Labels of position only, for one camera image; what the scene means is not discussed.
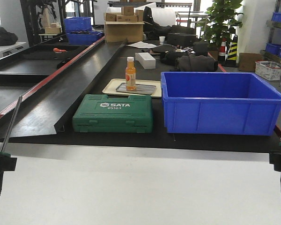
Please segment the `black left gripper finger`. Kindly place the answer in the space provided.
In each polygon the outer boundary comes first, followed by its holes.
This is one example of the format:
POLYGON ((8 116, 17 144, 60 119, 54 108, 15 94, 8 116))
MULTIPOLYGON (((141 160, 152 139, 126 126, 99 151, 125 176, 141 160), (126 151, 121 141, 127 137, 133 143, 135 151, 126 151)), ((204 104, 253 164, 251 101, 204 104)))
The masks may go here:
POLYGON ((15 171, 16 163, 16 157, 0 156, 0 173, 5 171, 15 171))

